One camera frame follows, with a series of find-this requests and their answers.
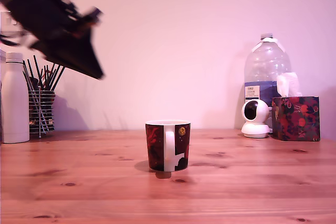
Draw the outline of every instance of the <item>water bottle cap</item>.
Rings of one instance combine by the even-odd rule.
[[[20,52],[8,52],[6,53],[6,62],[13,62],[16,60],[18,62],[23,62],[23,55]]]
[[[272,33],[266,33],[266,34],[262,34],[260,39],[265,39],[265,38],[273,38],[273,34]]]

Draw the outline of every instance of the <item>blue label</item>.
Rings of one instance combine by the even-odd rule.
[[[259,86],[260,99],[267,103],[269,107],[272,107],[272,98],[280,97],[277,89],[277,81],[252,81],[245,82],[245,87]],[[257,99],[257,97],[246,97],[246,100]]]

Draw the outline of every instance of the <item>white thermos bottle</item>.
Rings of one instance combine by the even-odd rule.
[[[29,141],[29,98],[23,75],[23,56],[18,52],[6,54],[6,73],[1,90],[3,143]]]

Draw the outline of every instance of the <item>camera lens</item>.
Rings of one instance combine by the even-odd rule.
[[[257,101],[250,101],[246,104],[244,114],[245,117],[249,120],[253,120],[257,116],[257,107],[258,102]]]

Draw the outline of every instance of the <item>bottle label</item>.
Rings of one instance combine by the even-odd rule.
[[[245,82],[245,102],[251,99],[261,99],[272,107],[272,98],[280,96],[277,81]]]
[[[245,86],[245,102],[260,99],[260,86]]]

